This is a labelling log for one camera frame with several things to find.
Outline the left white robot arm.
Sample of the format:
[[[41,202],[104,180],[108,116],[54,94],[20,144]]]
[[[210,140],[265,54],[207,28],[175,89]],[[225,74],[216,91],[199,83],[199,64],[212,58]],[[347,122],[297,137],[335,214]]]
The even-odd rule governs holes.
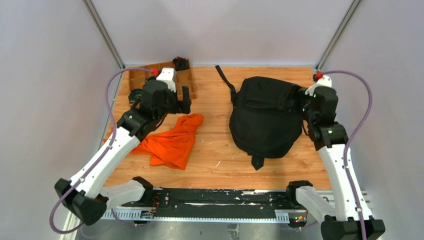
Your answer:
[[[106,211],[128,202],[149,206],[153,187],[144,178],[137,176],[112,187],[105,187],[104,183],[168,114],[189,114],[191,103],[186,85],[182,86],[182,100],[178,100],[177,93],[162,80],[144,84],[141,96],[113,126],[112,134],[91,160],[69,180],[60,178],[55,183],[59,203],[87,226],[100,220]]]

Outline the black backpack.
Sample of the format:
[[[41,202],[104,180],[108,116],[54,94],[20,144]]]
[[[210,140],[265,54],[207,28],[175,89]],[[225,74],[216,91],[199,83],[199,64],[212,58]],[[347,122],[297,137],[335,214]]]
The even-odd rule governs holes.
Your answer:
[[[253,76],[244,79],[236,90],[221,67],[215,68],[230,90],[229,130],[235,145],[251,156],[255,170],[264,166],[265,159],[284,157],[302,134],[303,118],[293,110],[296,101],[286,99],[287,94],[299,90],[300,86]]]

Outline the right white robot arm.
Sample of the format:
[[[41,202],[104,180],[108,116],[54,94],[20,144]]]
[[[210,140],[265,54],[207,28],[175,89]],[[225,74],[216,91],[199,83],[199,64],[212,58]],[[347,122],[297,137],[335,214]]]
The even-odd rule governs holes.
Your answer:
[[[292,209],[304,207],[320,225],[324,240],[377,240],[386,231],[383,220],[373,217],[360,188],[348,147],[345,127],[336,121],[337,92],[328,86],[306,89],[291,86],[280,98],[280,108],[302,116],[307,135],[328,174],[334,204],[307,180],[291,181],[285,195]]]

